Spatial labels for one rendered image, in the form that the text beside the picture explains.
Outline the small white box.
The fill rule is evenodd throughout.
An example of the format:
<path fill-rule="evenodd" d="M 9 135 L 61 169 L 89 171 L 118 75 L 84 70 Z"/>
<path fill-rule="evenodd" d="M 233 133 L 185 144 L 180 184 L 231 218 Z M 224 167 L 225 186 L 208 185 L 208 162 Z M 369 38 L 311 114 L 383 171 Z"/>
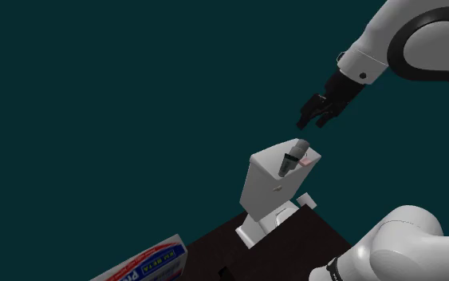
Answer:
<path fill-rule="evenodd" d="M 297 202 L 300 207 L 308 206 L 311 209 L 314 209 L 317 206 L 317 203 L 313 200 L 311 195 L 308 192 L 305 192 L 301 196 L 297 198 Z"/>

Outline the white toilet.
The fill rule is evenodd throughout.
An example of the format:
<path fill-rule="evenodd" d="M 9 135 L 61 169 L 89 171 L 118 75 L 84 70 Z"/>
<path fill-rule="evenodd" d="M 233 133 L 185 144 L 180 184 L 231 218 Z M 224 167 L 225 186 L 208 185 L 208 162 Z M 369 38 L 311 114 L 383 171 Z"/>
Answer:
<path fill-rule="evenodd" d="M 305 178 L 321 159 L 321 154 L 311 147 L 303 158 L 312 163 L 306 167 L 297 165 L 285 177 L 278 171 L 284 155 L 297 143 L 294 138 L 275 144 L 250 156 L 250 164 L 239 203 L 247 213 L 241 226 L 235 229 L 242 242 L 251 249 L 299 208 L 292 199 Z"/>

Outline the white red blue printed box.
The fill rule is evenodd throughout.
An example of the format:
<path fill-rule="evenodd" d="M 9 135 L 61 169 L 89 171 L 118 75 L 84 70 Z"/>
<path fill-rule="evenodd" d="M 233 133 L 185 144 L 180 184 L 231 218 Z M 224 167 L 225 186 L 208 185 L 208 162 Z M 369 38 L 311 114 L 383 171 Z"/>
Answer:
<path fill-rule="evenodd" d="M 185 244 L 174 234 L 89 281 L 176 281 L 187 257 Z"/>

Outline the dark robot stand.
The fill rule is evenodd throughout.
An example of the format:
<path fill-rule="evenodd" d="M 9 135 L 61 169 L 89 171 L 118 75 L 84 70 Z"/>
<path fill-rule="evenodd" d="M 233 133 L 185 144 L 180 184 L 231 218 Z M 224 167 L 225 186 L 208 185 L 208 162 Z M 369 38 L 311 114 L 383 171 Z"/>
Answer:
<path fill-rule="evenodd" d="M 248 248 L 235 231 L 245 218 L 243 212 L 189 243 L 176 281 L 308 281 L 314 268 L 351 247 L 313 209 L 302 207 Z"/>

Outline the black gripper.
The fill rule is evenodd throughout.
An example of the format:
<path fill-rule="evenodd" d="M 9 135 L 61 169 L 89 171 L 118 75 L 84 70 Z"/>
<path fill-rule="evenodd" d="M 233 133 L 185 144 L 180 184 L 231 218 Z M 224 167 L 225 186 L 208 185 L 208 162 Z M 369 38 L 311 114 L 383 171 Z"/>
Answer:
<path fill-rule="evenodd" d="M 322 128 L 332 118 L 337 117 L 345 107 L 362 91 L 360 84 L 345 76 L 339 69 L 325 83 L 325 95 L 315 93 L 301 107 L 301 117 L 297 127 L 302 130 L 314 117 L 319 116 L 316 126 Z"/>

